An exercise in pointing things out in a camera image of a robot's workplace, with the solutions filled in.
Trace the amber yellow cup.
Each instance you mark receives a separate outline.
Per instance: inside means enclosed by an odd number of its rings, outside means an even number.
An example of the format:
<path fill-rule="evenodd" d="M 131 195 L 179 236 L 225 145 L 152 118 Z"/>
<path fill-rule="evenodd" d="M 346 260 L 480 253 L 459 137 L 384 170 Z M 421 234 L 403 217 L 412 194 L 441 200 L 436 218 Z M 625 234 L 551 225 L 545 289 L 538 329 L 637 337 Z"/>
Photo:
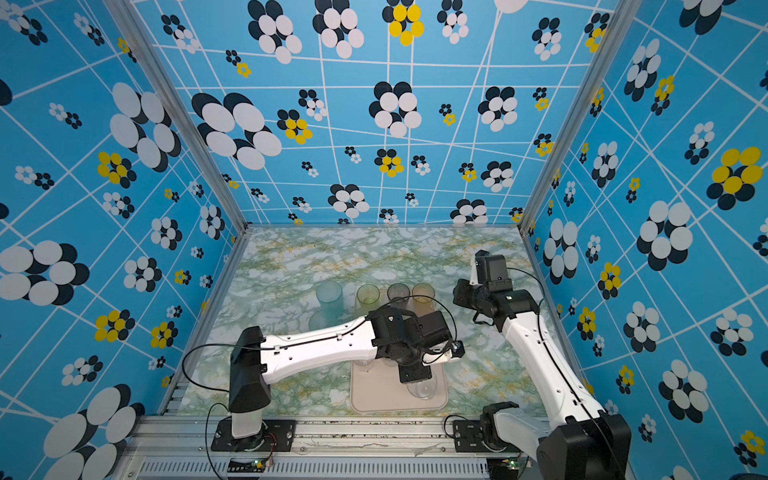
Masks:
<path fill-rule="evenodd" d="M 418 316 L 423 316 L 435 310 L 435 290 L 427 283 L 415 285 L 411 291 L 413 311 Z"/>

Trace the grey smoky cup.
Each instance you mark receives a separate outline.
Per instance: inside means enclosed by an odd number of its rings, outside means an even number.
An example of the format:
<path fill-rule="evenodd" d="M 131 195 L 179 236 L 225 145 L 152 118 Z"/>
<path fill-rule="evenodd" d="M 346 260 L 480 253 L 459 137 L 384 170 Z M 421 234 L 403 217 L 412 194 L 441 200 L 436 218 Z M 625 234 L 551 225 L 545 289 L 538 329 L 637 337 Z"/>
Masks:
<path fill-rule="evenodd" d="M 404 283 L 394 283 L 387 289 L 389 304 L 395 308 L 405 309 L 410 300 L 411 290 Z"/>

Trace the green transparent cup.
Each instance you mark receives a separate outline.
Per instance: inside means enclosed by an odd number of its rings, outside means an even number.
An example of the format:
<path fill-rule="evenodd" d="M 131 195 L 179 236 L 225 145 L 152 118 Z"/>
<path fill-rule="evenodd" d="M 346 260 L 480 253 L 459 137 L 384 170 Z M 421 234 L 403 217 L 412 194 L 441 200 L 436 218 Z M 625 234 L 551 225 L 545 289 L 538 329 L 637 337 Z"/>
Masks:
<path fill-rule="evenodd" d="M 356 307 L 361 314 L 376 310 L 381 303 L 381 290 L 374 284 L 364 284 L 356 291 Z"/>

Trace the large clear glass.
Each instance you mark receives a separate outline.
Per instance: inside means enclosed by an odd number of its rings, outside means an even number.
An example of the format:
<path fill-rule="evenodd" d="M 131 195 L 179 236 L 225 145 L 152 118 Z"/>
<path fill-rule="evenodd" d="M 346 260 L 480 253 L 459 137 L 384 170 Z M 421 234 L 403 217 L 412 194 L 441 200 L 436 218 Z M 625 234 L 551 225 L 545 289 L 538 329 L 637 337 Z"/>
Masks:
<path fill-rule="evenodd" d="M 412 382 L 406 385 L 408 392 L 413 397 L 420 400 L 430 400 L 434 398 L 437 392 L 437 386 L 438 382 L 436 378 Z"/>

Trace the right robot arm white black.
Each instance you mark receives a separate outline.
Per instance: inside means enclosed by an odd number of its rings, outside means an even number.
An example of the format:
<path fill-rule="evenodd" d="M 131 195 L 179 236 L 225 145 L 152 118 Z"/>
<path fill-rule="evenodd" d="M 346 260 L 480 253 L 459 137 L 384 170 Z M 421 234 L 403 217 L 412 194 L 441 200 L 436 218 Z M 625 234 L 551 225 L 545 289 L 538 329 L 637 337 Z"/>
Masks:
<path fill-rule="evenodd" d="M 486 446 L 516 448 L 545 479 L 625 478 L 629 425 L 589 393 L 555 345 L 533 296 L 513 287 L 505 258 L 476 252 L 472 275 L 457 282 L 453 302 L 489 318 L 512 345 L 547 414 L 537 420 L 510 402 L 484 407 L 480 425 Z"/>

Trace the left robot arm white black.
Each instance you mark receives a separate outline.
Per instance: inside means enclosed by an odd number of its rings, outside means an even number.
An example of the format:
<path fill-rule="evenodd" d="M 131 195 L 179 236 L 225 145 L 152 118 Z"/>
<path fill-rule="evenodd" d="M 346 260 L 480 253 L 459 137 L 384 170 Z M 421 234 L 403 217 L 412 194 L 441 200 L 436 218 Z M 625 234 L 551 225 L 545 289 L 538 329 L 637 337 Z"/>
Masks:
<path fill-rule="evenodd" d="M 271 386 L 303 371 L 348 361 L 390 360 L 403 385 L 433 377 L 435 365 L 465 353 L 442 313 L 379 307 L 338 326 L 295 335 L 265 336 L 258 326 L 241 333 L 230 355 L 229 411 L 236 439 L 259 436 Z"/>

